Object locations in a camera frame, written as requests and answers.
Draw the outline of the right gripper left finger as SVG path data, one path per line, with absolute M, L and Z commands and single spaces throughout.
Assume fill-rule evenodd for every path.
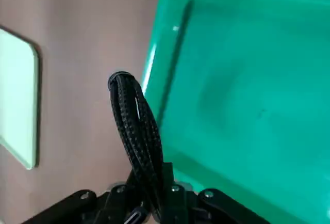
M 24 223 L 144 223 L 144 199 L 131 172 L 99 196 L 79 190 Z

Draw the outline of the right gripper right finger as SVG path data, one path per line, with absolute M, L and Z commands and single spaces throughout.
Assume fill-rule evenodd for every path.
M 196 194 L 174 181 L 172 163 L 163 163 L 160 223 L 268 223 L 215 188 Z

